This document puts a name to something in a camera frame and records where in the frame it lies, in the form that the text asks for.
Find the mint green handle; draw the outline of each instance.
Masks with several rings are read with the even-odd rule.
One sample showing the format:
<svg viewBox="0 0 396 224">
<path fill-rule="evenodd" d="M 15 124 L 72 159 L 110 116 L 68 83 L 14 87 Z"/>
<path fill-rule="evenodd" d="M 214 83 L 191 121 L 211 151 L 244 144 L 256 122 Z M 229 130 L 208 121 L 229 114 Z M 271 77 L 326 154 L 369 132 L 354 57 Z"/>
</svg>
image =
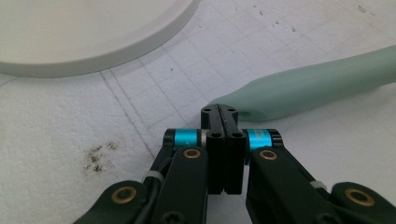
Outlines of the mint green handle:
<svg viewBox="0 0 396 224">
<path fill-rule="evenodd" d="M 396 46 L 391 46 L 261 77 L 210 104 L 234 107 L 240 112 L 240 120 L 263 121 L 286 117 L 395 81 Z"/>
</svg>

